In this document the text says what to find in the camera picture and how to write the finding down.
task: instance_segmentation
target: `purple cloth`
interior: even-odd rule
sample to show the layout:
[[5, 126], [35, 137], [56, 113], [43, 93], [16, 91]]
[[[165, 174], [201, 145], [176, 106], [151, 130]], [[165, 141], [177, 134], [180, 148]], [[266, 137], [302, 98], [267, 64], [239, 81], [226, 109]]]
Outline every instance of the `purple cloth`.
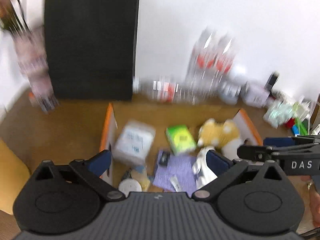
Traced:
[[171, 155], [168, 166], [164, 167], [159, 165], [161, 155], [162, 151], [159, 151], [153, 185], [175, 192], [170, 178], [177, 176], [182, 190], [186, 191], [191, 197], [192, 193], [197, 190], [196, 176], [192, 172], [192, 165], [195, 163], [196, 157], [190, 155]]

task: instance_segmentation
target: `person's hand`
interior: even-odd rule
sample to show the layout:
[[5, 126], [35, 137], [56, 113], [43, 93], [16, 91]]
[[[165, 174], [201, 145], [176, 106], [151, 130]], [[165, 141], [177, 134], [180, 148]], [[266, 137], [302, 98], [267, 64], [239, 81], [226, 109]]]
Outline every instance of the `person's hand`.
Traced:
[[[311, 181], [310, 176], [301, 176], [301, 180], [308, 182]], [[309, 190], [309, 196], [310, 196], [310, 210], [312, 214], [313, 219], [313, 225], [314, 227], [320, 227], [320, 195], [316, 191], [316, 188], [314, 185], [311, 185]]]

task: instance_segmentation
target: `blue item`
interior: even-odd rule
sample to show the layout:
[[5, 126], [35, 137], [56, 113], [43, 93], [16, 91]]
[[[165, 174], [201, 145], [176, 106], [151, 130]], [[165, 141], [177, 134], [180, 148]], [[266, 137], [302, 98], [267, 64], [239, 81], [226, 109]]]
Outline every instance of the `blue item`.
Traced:
[[89, 171], [100, 177], [107, 169], [110, 168], [112, 155], [108, 150], [103, 150], [86, 162]]
[[291, 130], [292, 130], [292, 133], [293, 133], [295, 136], [296, 136], [296, 135], [300, 135], [299, 129], [298, 129], [298, 127], [297, 127], [296, 125], [292, 126]]
[[233, 162], [228, 158], [221, 156], [214, 150], [209, 150], [206, 155], [207, 166], [214, 174], [220, 176], [233, 166]]
[[264, 146], [286, 147], [295, 145], [291, 137], [267, 137], [263, 140]]
[[139, 173], [143, 173], [143, 171], [145, 170], [145, 166], [143, 165], [139, 165], [139, 166], [135, 166], [134, 170], [136, 170]]

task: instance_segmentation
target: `screw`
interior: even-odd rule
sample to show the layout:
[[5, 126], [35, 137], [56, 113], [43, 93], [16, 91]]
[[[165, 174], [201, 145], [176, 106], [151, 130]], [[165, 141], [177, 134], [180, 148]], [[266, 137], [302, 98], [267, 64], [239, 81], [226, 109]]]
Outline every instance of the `screw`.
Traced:
[[210, 193], [206, 190], [197, 190], [195, 192], [195, 196], [197, 198], [208, 198], [208, 197], [210, 197]]
[[107, 197], [110, 198], [110, 199], [119, 199], [119, 198], [122, 198], [122, 193], [120, 191], [110, 191], [108, 194], [107, 194]]

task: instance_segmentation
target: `cardboard box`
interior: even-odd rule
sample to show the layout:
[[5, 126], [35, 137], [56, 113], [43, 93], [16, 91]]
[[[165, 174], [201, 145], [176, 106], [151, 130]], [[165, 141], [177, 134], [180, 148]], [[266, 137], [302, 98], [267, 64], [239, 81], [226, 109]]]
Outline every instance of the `cardboard box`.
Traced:
[[[113, 145], [129, 120], [137, 120], [152, 125], [156, 129], [156, 136], [146, 159], [147, 173], [151, 175], [158, 151], [170, 148], [165, 135], [167, 127], [185, 124], [197, 141], [199, 128], [209, 118], [214, 118], [217, 122], [233, 119], [243, 140], [247, 139], [251, 145], [262, 145], [262, 139], [258, 131], [244, 109], [212, 105], [190, 106], [115, 102], [109, 104], [107, 109], [100, 151], [109, 149], [112, 152]], [[114, 187], [118, 187], [121, 177], [128, 168], [122, 163], [113, 161], [110, 169], [101, 178]]]

